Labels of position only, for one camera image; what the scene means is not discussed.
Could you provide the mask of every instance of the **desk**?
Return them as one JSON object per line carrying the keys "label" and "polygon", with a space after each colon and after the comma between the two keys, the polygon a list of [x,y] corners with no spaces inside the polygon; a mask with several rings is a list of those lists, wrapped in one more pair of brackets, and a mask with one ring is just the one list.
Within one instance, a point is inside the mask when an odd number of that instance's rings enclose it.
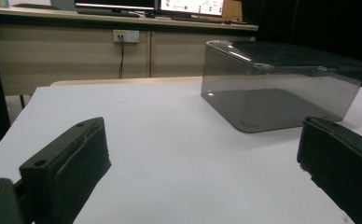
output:
{"label": "desk", "polygon": [[[0,176],[103,117],[113,166],[75,223],[353,223],[296,161],[301,128],[240,133],[201,82],[38,88],[0,142]],[[362,134],[362,89],[341,125]]]}
{"label": "desk", "polygon": [[59,80],[116,78],[121,59],[114,29],[140,31],[139,43],[125,46],[123,65],[123,77],[137,78],[201,76],[206,41],[248,40],[258,27],[0,8],[5,95],[32,94]]}

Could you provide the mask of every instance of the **white table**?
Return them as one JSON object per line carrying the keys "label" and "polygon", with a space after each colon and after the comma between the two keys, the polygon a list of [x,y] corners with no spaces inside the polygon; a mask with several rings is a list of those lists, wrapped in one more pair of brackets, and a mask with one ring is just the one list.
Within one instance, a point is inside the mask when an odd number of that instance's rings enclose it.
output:
{"label": "white table", "polygon": [[[38,88],[0,142],[0,177],[103,117],[113,166],[75,223],[353,223],[299,168],[301,128],[241,133],[201,82]],[[341,125],[362,134],[362,89]]]}

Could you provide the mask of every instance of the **clear plastic container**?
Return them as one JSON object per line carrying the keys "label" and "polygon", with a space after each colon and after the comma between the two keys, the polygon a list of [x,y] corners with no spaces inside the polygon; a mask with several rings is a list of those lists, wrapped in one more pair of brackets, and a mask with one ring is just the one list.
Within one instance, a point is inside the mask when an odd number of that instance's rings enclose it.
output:
{"label": "clear plastic container", "polygon": [[339,121],[362,85],[362,62],[270,42],[206,43],[202,97],[236,129],[257,133]]}

